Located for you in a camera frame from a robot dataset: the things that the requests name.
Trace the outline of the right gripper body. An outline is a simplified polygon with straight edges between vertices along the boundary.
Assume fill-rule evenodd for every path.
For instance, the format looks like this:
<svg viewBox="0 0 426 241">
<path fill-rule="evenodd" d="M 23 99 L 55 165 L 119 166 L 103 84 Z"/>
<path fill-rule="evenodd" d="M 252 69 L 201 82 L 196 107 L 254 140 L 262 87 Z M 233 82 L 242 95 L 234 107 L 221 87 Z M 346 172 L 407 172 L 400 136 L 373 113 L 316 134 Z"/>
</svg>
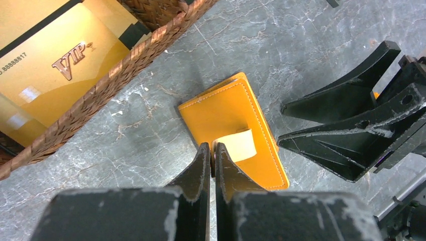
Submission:
<svg viewBox="0 0 426 241">
<path fill-rule="evenodd" d="M 425 157 L 425 56 L 420 59 L 404 55 L 400 70 L 378 97 L 379 104 L 390 104 L 393 136 L 390 145 L 375 165 L 375 173 L 391 169 L 409 153 Z"/>
</svg>

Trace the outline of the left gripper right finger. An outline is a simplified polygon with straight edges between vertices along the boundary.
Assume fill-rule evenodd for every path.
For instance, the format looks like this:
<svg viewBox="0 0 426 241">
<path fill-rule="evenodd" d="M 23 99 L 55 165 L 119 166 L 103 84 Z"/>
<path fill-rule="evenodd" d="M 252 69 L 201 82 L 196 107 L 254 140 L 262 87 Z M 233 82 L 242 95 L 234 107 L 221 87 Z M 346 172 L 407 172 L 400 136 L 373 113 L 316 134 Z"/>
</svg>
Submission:
<svg viewBox="0 0 426 241">
<path fill-rule="evenodd" d="M 218 240 L 382 240 L 368 207 L 345 192 L 267 191 L 215 148 Z"/>
</svg>

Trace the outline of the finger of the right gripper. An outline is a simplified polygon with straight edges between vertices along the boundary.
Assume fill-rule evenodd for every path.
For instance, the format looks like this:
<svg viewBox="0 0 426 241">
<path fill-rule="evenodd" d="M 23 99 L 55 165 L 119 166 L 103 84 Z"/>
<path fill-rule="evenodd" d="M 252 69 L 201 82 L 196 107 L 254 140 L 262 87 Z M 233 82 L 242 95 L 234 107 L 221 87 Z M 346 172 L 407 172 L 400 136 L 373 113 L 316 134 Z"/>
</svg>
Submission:
<svg viewBox="0 0 426 241">
<path fill-rule="evenodd" d="M 356 182 L 380 161 L 393 136 L 393 114 L 401 110 L 381 104 L 342 121 L 282 135 L 277 144 Z"/>
<path fill-rule="evenodd" d="M 351 118 L 376 106 L 373 87 L 401 52 L 383 41 L 361 64 L 333 83 L 283 105 L 281 112 L 321 124 Z"/>
</svg>

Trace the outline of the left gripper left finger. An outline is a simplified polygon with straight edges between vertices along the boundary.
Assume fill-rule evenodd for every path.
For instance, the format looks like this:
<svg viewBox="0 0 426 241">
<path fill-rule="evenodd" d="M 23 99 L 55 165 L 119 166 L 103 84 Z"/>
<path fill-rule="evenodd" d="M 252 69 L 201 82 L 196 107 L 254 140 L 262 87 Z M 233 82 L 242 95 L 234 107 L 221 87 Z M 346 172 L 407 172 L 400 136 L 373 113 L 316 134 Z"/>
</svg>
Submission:
<svg viewBox="0 0 426 241">
<path fill-rule="evenodd" d="M 163 187 L 68 189 L 44 210 L 31 240 L 208 240 L 210 149 Z"/>
</svg>

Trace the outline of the yellow leather card holder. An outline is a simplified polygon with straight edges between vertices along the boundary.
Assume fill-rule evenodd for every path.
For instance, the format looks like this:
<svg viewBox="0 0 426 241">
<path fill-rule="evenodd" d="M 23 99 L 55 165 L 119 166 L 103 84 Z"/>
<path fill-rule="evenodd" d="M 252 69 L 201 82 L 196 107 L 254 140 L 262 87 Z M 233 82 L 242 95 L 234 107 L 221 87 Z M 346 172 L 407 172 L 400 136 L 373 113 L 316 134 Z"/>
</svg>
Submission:
<svg viewBox="0 0 426 241">
<path fill-rule="evenodd" d="M 231 160 L 266 190 L 290 186 L 279 147 L 243 72 L 178 106 L 197 144 L 226 146 Z"/>
</svg>

